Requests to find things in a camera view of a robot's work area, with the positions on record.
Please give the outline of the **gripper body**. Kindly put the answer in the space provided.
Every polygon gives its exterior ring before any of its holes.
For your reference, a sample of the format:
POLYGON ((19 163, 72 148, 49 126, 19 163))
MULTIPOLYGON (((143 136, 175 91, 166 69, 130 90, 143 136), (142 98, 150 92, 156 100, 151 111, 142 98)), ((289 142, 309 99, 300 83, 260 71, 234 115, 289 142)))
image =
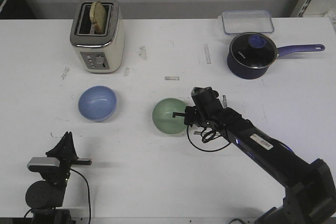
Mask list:
POLYGON ((187 106, 185 108, 184 124, 187 126, 204 126, 203 110, 197 106, 187 106))
POLYGON ((71 167, 74 165, 89 166, 90 158, 79 158, 74 146, 54 147, 46 152, 47 157, 59 160, 59 166, 48 175, 49 182, 66 182, 70 177, 71 167))

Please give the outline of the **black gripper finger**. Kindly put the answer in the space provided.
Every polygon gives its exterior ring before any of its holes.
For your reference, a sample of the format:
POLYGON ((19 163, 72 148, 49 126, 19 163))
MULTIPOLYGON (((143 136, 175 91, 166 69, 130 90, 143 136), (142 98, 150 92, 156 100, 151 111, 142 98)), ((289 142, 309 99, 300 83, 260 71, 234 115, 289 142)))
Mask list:
POLYGON ((72 132, 68 132, 68 153, 71 157, 78 157, 73 143, 72 132))
POLYGON ((52 149, 54 153, 60 153, 66 147, 68 135, 69 135, 69 132, 66 132, 61 138, 61 140, 52 149))

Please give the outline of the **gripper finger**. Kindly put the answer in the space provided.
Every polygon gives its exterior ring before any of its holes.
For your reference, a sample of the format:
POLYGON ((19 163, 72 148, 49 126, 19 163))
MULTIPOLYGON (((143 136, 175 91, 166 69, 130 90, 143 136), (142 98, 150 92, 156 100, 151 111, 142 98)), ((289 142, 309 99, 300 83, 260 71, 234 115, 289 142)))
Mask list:
POLYGON ((176 117, 176 116, 180 116, 180 117, 185 117, 185 113, 180 113, 180 112, 173 112, 172 117, 176 117))

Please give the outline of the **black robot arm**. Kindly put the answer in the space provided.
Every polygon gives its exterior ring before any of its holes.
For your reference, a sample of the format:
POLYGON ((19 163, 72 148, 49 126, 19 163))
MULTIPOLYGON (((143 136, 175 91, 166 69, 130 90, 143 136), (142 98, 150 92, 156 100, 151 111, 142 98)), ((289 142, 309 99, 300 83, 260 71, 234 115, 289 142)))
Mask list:
POLYGON ((71 132, 66 132, 45 157, 32 157, 27 164, 31 172, 39 173, 42 180, 29 186, 25 201, 33 214, 31 223, 76 223, 70 210, 62 209, 70 172, 83 174, 72 166, 89 166, 89 158, 77 156, 71 132))
POLYGON ((84 169, 96 218, 258 217, 317 223, 335 215, 335 133, 329 112, 313 119, 311 100, 264 88, 228 90, 229 107, 190 87, 126 94, 104 123, 75 116, 68 124, 84 169), (190 133, 168 135, 153 124, 162 98, 196 106, 198 131, 221 137, 202 143, 190 133))

